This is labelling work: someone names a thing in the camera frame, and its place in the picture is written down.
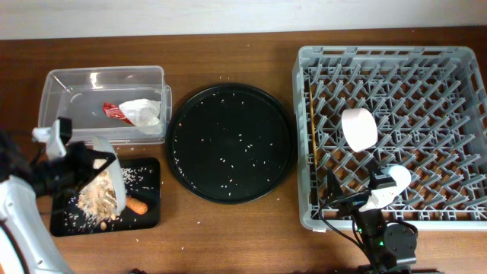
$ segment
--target brown wooden tabletop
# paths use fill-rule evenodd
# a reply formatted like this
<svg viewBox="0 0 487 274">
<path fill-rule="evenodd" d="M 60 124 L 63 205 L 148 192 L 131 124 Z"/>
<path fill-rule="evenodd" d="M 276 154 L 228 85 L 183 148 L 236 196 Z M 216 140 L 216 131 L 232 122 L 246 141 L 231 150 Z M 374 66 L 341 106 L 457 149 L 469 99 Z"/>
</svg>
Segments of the brown wooden tabletop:
<svg viewBox="0 0 487 274">
<path fill-rule="evenodd" d="M 291 70 L 306 45 L 468 46 L 487 80 L 487 27 L 0 41 L 0 126 L 30 132 L 37 125 L 50 70 L 121 65 L 164 68 L 174 110 L 202 87 L 240 82 L 268 91 L 293 114 Z M 177 182 L 163 145 L 130 148 L 121 147 L 119 156 L 155 157 L 161 163 L 161 223 L 148 230 L 55 237 L 76 272 L 124 273 L 137 267 L 148 273 L 335 273 L 368 262 L 336 233 L 301 226 L 295 169 L 257 201 L 218 205 Z M 33 154 L 32 146 L 25 149 Z M 50 199 L 38 199 L 38 206 L 49 211 Z M 49 216 L 43 220 L 49 226 Z M 413 269 L 485 273 L 487 233 L 420 231 L 416 256 Z"/>
</svg>

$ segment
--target white wall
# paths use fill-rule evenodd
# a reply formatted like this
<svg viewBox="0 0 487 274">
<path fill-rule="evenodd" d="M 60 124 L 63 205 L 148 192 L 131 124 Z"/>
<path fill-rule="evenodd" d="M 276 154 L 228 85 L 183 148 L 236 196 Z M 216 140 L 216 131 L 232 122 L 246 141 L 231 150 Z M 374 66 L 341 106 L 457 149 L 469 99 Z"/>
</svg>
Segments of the white wall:
<svg viewBox="0 0 487 274">
<path fill-rule="evenodd" d="M 0 0 L 0 39 L 473 24 L 486 0 Z"/>
</svg>

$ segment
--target carrot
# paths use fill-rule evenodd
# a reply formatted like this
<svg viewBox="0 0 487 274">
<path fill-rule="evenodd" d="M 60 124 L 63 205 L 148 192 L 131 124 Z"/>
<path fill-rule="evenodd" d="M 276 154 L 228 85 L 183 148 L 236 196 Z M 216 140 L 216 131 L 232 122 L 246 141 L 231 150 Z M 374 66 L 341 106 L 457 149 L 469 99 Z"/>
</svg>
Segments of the carrot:
<svg viewBox="0 0 487 274">
<path fill-rule="evenodd" d="M 147 212 L 147 205 L 135 198 L 127 196 L 126 205 L 129 209 L 139 215 L 144 215 Z"/>
</svg>

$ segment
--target black plate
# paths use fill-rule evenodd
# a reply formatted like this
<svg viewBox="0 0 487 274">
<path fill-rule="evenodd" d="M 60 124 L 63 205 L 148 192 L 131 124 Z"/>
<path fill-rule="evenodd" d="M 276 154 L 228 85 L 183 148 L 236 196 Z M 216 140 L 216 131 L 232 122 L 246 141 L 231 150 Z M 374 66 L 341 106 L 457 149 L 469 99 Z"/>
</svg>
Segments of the black plate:
<svg viewBox="0 0 487 274">
<path fill-rule="evenodd" d="M 295 138 L 276 99 L 259 88 L 223 84 L 177 111 L 166 144 L 183 186 L 203 199 L 234 204 L 266 195 L 285 178 Z"/>
<path fill-rule="evenodd" d="M 83 212 L 76 206 L 78 195 L 72 198 L 59 196 L 53 200 L 53 213 L 49 226 L 53 236 L 61 237 L 153 228 L 159 223 L 161 216 L 161 166 L 159 161 L 155 158 L 119 161 L 121 168 L 135 169 L 137 174 L 135 180 L 125 182 L 127 195 L 145 202 L 148 206 L 148 211 L 144 215 L 137 215 L 126 208 L 117 220 L 106 221 L 107 229 L 102 231 L 99 224 L 86 223 Z"/>
</svg>

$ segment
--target black rectangular tray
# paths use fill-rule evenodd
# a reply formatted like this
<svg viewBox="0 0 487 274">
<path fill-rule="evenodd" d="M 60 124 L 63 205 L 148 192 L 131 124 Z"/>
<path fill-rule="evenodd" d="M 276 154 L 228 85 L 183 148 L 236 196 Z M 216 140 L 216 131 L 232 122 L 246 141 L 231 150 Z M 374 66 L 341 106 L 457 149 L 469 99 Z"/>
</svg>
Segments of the black rectangular tray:
<svg viewBox="0 0 487 274">
<path fill-rule="evenodd" d="M 86 222 L 83 212 L 76 206 L 78 193 L 72 197 L 58 196 L 53 199 L 49 226 L 53 236 L 126 231 L 153 228 L 158 225 L 161 217 L 161 166 L 159 161 L 155 158 L 139 158 L 119 160 L 119 162 L 121 168 L 136 169 L 137 180 L 125 182 L 126 195 L 145 202 L 148 211 L 144 215 L 137 215 L 131 209 L 125 208 L 116 220 L 105 220 L 107 229 L 103 231 L 100 224 Z"/>
</svg>

